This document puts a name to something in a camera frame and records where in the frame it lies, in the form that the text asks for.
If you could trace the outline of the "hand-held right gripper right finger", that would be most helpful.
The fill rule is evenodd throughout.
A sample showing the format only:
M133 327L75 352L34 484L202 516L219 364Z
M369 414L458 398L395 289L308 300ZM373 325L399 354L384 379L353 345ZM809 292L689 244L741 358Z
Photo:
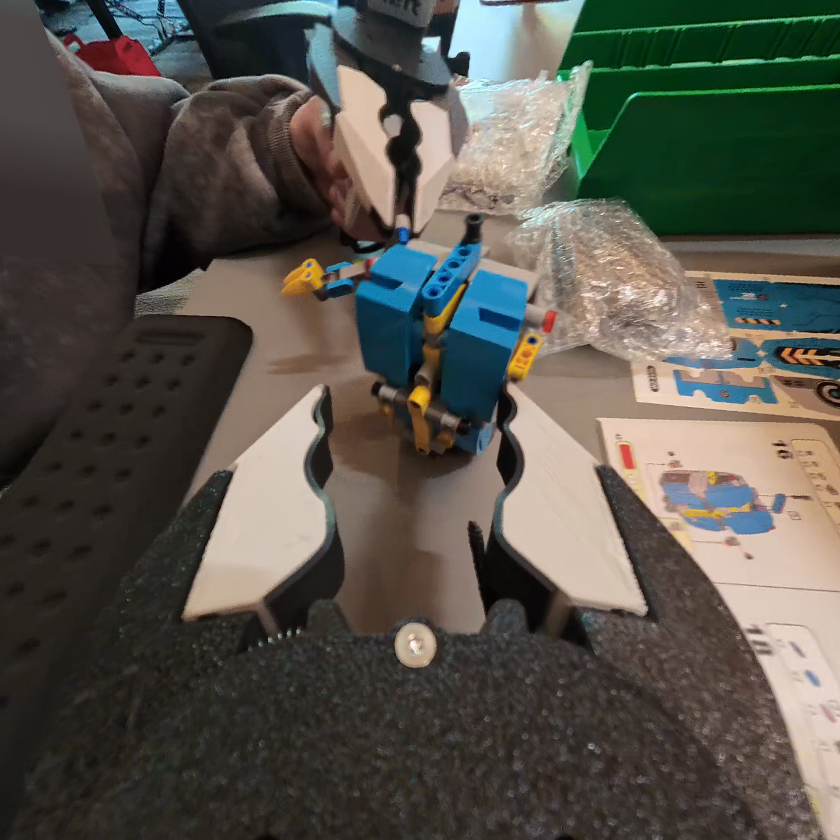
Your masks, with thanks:
M646 616L648 605L596 459L514 384L498 406L503 488L486 550L488 591L528 629L560 636L575 609Z

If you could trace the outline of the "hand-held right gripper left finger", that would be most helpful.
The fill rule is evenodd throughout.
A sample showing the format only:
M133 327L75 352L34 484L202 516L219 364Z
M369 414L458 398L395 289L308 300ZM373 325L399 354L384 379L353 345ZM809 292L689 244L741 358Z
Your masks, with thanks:
M316 385L228 468L229 481L182 609L184 623L250 615L269 641L299 635L344 581L332 397Z

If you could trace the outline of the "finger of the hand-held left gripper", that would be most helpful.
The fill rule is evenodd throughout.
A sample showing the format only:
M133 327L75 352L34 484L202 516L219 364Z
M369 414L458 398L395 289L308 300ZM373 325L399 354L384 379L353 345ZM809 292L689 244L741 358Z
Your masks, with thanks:
M340 108L333 119L333 144L349 175L344 220L353 224L360 211L376 215L384 228L398 218L396 168L389 155L391 139L381 112L385 91L361 70L338 67Z
M452 127L448 110L432 101L414 101L411 114L420 137L416 146L419 174L413 199L413 232L423 232L455 168Z

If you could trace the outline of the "grey angled beam assembly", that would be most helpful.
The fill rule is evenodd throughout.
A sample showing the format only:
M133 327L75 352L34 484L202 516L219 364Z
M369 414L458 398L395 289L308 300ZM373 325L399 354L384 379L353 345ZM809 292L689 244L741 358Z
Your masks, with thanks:
M412 238L413 233L409 227L396 228L392 235L384 241L357 239L343 230L339 231L341 245L352 253L351 264L362 263L368 259L378 259L389 248L394 245L407 245Z

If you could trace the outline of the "blue connector brick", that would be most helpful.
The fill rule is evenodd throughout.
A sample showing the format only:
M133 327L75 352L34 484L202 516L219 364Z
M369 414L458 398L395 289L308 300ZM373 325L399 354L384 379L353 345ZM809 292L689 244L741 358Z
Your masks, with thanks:
M321 285L313 292L321 301L341 298L354 292L356 277L366 271L366 262L343 261L328 266L320 279Z

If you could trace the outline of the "yellow twin cone piece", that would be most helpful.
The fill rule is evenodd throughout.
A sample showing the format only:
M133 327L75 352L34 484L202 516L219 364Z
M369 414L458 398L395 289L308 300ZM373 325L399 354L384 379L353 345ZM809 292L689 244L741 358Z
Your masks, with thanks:
M324 269L314 258L305 259L283 280L281 294L284 297L299 297L317 294L324 287Z

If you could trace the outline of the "blue toy brick robot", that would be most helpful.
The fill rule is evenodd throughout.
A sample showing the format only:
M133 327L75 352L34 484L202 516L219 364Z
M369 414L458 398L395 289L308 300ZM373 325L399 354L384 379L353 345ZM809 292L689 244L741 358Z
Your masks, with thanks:
M481 455L503 391L528 376L559 322L537 302L533 273L487 258L484 221L468 214L450 250L394 245L354 294L371 393L422 455Z

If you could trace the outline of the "grey desk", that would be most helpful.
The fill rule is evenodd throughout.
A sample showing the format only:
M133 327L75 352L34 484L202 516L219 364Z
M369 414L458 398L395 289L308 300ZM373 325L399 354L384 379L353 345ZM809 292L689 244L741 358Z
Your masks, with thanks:
M452 50L470 53L478 78L505 81L556 71L582 4L460 2ZM838 278L838 238L671 238L666 245L691 270ZM280 280L307 257L323 264L345 254L337 235L325 233L280 250L217 259L196 275L183 313L239 319L252 328L254 342L187 498L313 386L329 385L333 471L327 492L345 561L339 603L352 628L379 633L403 618L425 616L450 631L474 632L484 612L467 523L490 525L502 487L499 437L477 458L415 453L375 411L352 300L281 299ZM599 461L599 417L753 419L640 404L629 363L588 346L539 360L523 390Z

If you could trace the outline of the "person's left hand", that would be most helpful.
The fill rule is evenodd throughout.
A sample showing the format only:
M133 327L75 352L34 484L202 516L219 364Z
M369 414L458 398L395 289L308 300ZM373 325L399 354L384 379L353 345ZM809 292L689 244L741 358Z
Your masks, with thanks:
M333 147L332 123L327 104L310 97L294 112L289 123L290 144L321 199L332 222L362 242L382 241L374 220L362 213L349 215L350 176Z

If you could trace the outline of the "clear plastic bag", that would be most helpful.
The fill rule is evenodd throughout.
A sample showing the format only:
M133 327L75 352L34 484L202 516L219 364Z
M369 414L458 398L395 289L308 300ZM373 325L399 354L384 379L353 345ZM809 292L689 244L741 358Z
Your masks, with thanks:
M629 205L552 203L519 219L511 259L536 274L537 305L556 313L540 356L585 346L632 363L731 355L723 316Z
M437 208L509 216L542 205L568 164L592 70L587 60L555 78L457 76L468 131Z

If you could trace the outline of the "black mesh chair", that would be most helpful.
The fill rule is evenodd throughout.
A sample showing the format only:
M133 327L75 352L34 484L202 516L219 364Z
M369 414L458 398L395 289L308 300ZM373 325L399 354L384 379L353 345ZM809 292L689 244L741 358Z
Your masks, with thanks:
M212 78L282 75L308 82L306 29L318 2L178 1Z

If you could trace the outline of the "black perforated pad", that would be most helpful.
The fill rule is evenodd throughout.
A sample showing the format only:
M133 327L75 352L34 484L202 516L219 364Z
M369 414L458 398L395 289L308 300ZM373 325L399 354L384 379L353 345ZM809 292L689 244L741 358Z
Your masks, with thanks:
M133 321L2 498L2 767L50 671L174 516L253 342L236 318Z

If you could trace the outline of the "white instruction booklet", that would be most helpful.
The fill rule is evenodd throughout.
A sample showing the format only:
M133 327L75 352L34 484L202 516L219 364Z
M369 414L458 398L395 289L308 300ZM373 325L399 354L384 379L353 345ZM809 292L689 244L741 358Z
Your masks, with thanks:
M598 420L610 466L714 583L839 834L839 461L814 423Z

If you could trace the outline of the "blue sticker sheet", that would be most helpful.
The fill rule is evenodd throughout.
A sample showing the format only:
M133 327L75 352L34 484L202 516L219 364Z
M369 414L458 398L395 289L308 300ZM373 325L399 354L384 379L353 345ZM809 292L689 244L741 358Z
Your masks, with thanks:
M725 319L731 349L634 364L639 403L838 421L839 279L686 276Z

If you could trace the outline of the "green storage bin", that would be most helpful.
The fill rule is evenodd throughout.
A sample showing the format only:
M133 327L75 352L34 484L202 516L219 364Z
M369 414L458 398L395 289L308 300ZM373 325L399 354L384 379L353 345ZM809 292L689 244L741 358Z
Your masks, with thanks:
M837 235L838 1L584 2L570 196L657 235Z

